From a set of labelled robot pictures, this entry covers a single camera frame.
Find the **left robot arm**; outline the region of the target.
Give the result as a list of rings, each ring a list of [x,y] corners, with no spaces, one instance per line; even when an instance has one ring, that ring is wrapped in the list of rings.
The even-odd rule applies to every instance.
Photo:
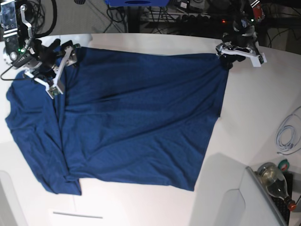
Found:
[[[267,59],[260,51],[255,31],[254,3],[238,0],[235,4],[233,32],[223,34],[222,42],[216,46],[217,56],[222,66],[228,70],[233,67],[234,62],[242,62],[246,58],[251,60],[253,67],[260,67]]]

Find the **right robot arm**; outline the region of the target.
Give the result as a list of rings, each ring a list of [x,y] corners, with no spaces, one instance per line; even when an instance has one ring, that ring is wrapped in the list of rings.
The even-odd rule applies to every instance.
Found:
[[[41,38],[48,36],[57,22],[57,3],[52,1],[53,19],[50,28],[40,33],[45,22],[45,10],[40,0],[2,0],[0,25],[5,42],[4,58],[9,68],[25,68],[23,80],[50,83],[59,79],[61,71],[77,63],[79,44],[70,40],[64,44],[55,39],[48,47]]]

